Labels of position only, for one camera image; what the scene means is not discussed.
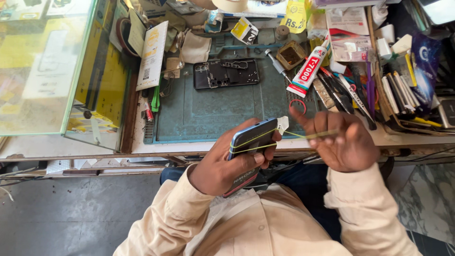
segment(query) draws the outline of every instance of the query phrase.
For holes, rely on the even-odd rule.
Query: t-7000 glue tube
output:
[[[286,90],[293,92],[301,97],[305,97],[308,88],[310,88],[316,73],[321,66],[322,60],[324,60],[327,54],[325,48],[328,41],[325,40],[321,46],[317,46],[311,52],[308,60],[305,62],[303,67],[299,70],[297,75],[292,80],[292,83],[286,88]]]

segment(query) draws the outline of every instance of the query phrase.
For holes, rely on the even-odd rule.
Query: man's hand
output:
[[[291,107],[289,112],[302,125],[306,135],[338,130],[338,134],[309,141],[310,146],[317,150],[322,160],[333,170],[361,171],[378,160],[379,149],[357,116],[317,112],[313,119],[307,119],[294,107]]]
[[[267,168],[268,163],[273,159],[276,146],[267,147],[264,155],[261,153],[241,154],[230,161],[227,160],[234,134],[260,121],[258,118],[252,118],[223,133],[212,149],[189,174],[188,179],[191,185],[204,194],[222,195],[231,188],[234,179],[240,174],[258,166],[263,169]],[[281,140],[278,131],[274,132],[272,140],[271,144]]]

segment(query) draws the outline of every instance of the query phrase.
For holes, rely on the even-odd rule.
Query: shirt sleeve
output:
[[[398,206],[377,163],[355,173],[329,168],[327,182],[325,204],[338,210],[341,241],[353,255],[421,255],[398,221]]]
[[[190,165],[178,182],[163,183],[144,217],[133,223],[114,256],[183,254],[185,245],[203,228],[214,198],[199,192],[188,181],[194,167]]]

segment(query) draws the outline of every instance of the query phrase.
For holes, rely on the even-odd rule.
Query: qr code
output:
[[[146,68],[144,70],[144,78],[143,78],[143,80],[148,79],[149,74],[150,74],[150,68]]]

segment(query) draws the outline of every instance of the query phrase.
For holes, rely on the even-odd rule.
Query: blue jeans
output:
[[[160,184],[167,179],[178,181],[184,167],[165,168],[161,173]],[[341,243],[341,225],[338,212],[324,206],[324,194],[327,193],[327,165],[299,163],[278,178],[277,183],[283,184],[294,191],[313,218],[321,224],[330,237]]]

